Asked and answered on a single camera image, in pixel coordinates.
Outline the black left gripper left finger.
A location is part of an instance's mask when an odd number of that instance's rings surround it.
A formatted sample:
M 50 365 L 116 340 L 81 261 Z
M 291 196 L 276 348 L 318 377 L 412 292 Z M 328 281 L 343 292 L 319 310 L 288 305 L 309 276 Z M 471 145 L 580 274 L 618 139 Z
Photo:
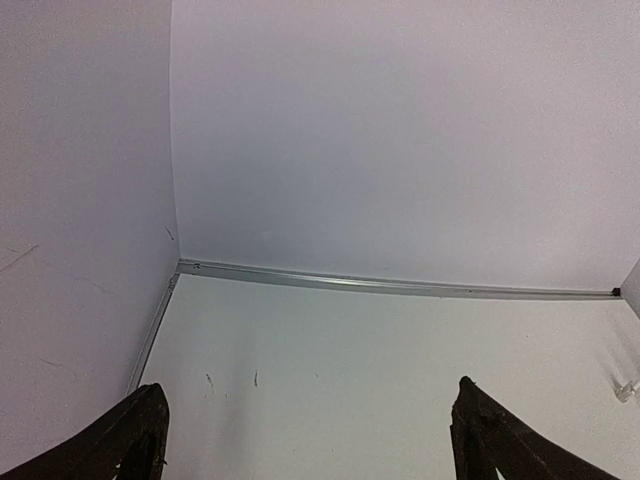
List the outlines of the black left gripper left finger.
M 169 405 L 142 385 L 75 436 L 3 473 L 3 479 L 160 479 Z

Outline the clear nail polish bottle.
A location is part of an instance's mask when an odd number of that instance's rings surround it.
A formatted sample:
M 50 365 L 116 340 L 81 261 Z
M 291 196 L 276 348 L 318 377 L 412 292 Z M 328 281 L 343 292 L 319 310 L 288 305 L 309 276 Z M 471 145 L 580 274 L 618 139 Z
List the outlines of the clear nail polish bottle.
M 620 386 L 615 394 L 621 403 L 628 402 L 632 397 L 639 393 L 639 382 L 628 382 L 624 386 Z

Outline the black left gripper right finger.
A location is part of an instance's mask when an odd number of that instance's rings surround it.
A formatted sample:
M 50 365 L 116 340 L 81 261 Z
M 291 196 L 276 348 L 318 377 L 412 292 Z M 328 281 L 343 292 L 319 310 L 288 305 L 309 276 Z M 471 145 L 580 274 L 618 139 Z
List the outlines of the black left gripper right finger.
M 459 381 L 451 418 L 458 479 L 613 477 L 538 434 L 467 376 Z

